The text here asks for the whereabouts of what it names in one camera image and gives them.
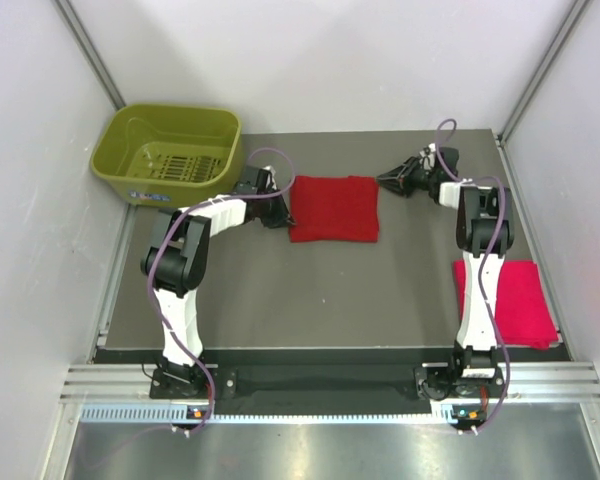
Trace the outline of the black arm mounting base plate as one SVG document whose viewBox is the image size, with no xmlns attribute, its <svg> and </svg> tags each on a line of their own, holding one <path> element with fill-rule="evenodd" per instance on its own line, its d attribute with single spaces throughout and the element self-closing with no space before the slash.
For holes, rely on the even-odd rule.
<svg viewBox="0 0 600 480">
<path fill-rule="evenodd" d="M 150 366 L 151 389 L 161 355 L 157 349 L 100 349 L 94 361 L 139 365 L 143 371 Z M 423 413 L 434 400 L 420 394 L 421 369 L 444 368 L 451 356 L 449 347 L 208 349 L 201 360 L 211 391 L 173 400 L 210 400 L 221 414 Z M 444 400 L 483 404 L 502 387 Z"/>
</svg>

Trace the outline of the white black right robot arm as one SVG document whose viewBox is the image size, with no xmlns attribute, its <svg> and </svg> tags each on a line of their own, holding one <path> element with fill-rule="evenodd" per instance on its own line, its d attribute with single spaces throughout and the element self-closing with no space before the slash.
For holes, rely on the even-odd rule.
<svg viewBox="0 0 600 480">
<path fill-rule="evenodd" d="M 495 321 L 497 290 L 507 251 L 514 241 L 511 191 L 479 186 L 459 176 L 459 150 L 431 144 L 376 177 L 377 184 L 408 198 L 422 190 L 456 211 L 456 245 L 462 253 L 464 293 L 460 327 L 449 364 L 424 367 L 420 394 L 434 401 L 489 391 L 504 383 L 496 351 L 503 346 Z"/>
</svg>

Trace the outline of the red t shirt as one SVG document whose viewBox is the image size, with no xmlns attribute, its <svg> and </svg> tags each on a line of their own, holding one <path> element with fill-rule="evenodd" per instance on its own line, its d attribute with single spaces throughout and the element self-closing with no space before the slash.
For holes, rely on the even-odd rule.
<svg viewBox="0 0 600 480">
<path fill-rule="evenodd" d="M 378 196 L 371 177 L 298 176 L 290 193 L 290 241 L 377 242 Z"/>
</svg>

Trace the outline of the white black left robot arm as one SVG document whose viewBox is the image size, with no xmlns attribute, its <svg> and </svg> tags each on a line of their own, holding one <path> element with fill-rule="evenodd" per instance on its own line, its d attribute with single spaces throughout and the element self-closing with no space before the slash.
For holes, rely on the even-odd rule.
<svg viewBox="0 0 600 480">
<path fill-rule="evenodd" d="M 212 237 L 253 220 L 269 229 L 294 224 L 271 166 L 246 167 L 228 194 L 196 207 L 158 212 L 141 260 L 164 334 L 162 355 L 152 373 L 152 399 L 193 399 L 211 391 L 200 366 L 204 347 L 198 328 L 198 288 Z"/>
</svg>

